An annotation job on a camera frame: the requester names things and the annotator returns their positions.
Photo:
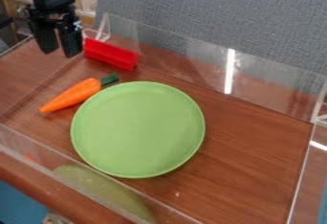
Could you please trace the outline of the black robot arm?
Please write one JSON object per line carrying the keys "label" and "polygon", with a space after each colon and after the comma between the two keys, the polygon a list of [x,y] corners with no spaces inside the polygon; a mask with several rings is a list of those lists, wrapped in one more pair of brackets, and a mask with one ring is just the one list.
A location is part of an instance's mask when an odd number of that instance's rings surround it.
{"label": "black robot arm", "polygon": [[26,8],[28,26],[46,54],[63,47],[66,57],[83,50],[82,23],[75,14],[75,0],[34,0]]}

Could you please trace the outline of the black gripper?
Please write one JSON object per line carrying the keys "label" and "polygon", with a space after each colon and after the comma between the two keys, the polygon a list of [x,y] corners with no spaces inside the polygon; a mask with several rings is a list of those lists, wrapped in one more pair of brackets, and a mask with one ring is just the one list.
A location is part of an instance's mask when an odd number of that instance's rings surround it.
{"label": "black gripper", "polygon": [[63,6],[50,10],[35,7],[26,9],[28,26],[46,54],[59,49],[59,42],[54,29],[59,29],[59,36],[66,57],[77,56],[83,50],[82,22],[75,14],[75,6]]}

